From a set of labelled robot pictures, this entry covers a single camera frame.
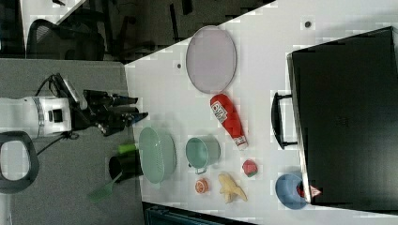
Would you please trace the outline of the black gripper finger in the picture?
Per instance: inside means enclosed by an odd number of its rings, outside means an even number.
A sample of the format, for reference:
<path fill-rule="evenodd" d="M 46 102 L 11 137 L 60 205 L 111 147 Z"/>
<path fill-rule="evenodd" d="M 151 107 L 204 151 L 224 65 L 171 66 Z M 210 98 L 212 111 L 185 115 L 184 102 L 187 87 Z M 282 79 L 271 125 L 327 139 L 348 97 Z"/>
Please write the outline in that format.
<path fill-rule="evenodd" d="M 139 121 L 145 119 L 148 116 L 147 112 L 130 112 L 122 114 L 122 121 L 127 127 L 132 124 L 138 123 Z"/>
<path fill-rule="evenodd" d="M 137 97 L 125 97 L 120 95 L 113 95 L 113 106 L 120 106 L 120 105 L 130 105 L 136 104 L 138 101 Z"/>

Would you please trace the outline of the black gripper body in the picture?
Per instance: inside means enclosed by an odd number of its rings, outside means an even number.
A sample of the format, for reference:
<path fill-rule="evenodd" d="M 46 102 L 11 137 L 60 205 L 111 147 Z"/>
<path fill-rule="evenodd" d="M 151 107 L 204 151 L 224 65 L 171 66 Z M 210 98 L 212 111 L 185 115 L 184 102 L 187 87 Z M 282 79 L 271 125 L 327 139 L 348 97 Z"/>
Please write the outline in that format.
<path fill-rule="evenodd" d="M 84 97 L 70 99 L 71 130 L 98 128 L 103 136 L 111 136 L 123 130 L 123 120 L 112 111 L 121 104 L 121 96 L 105 91 L 84 90 Z"/>

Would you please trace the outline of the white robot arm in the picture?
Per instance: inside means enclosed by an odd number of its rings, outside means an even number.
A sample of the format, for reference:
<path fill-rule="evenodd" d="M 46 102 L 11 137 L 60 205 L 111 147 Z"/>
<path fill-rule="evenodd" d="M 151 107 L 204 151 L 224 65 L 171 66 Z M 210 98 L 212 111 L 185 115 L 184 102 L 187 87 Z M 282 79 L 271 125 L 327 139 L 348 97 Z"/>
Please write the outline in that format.
<path fill-rule="evenodd" d="M 59 97 L 1 99 L 1 147 L 27 154 L 28 171 L 19 179 L 1 176 L 1 192 L 14 194 L 28 188 L 38 176 L 38 152 L 33 140 L 98 128 L 111 136 L 147 117 L 134 106 L 136 97 L 85 90 L 81 97 L 63 92 Z"/>

